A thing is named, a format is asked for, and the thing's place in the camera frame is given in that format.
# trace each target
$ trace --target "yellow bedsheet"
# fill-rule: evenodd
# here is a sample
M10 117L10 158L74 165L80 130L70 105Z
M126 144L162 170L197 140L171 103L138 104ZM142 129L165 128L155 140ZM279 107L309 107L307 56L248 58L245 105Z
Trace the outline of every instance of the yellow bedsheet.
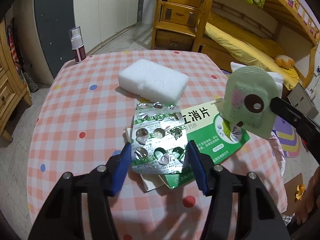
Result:
M284 85L288 90L292 90L299 82L298 74L294 68L279 67L271 58L277 55L285 55L283 48L277 42L262 39L216 14L210 14L205 33L227 49L240 62L281 74L284 77Z

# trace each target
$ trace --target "green plush toy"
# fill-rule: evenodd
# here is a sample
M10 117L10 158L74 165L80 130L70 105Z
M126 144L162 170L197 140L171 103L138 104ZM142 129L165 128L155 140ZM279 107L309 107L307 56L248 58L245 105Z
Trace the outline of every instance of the green plush toy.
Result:
M268 140L276 120L269 105L277 96L276 82L266 71L255 66L241 67L229 76L221 116Z

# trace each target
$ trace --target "clear bottle cap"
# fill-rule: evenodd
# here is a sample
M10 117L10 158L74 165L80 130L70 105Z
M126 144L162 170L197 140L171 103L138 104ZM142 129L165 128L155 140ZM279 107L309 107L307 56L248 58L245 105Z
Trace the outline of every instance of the clear bottle cap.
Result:
M70 29L69 35L70 35L71 45L73 49L83 46L80 26Z

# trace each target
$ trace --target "metal bolt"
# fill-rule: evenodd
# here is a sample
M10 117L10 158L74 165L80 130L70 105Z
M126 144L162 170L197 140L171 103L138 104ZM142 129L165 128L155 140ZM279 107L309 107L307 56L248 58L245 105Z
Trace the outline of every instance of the metal bolt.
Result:
M221 165L219 165L219 164L215 165L213 168L214 168L214 170L217 171L217 172L220 172L220 171L223 170L223 167L222 167Z
M255 174L254 172L249 172L248 174L250 179L256 179L257 178L257 174Z
M107 169L107 167L105 165L100 165L97 167L97 171L99 172L104 172Z
M64 178L64 179L70 179L71 178L71 172L65 172L65 173L63 173L63 175L62 175L62 177Z

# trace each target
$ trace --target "wall socket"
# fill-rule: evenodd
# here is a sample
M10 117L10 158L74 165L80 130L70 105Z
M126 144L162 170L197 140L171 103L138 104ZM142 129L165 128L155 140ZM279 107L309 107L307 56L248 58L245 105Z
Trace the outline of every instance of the wall socket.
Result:
M315 76L317 77L317 76L319 76L320 75L320 67L318 66L318 67L316 67L316 69L315 69Z

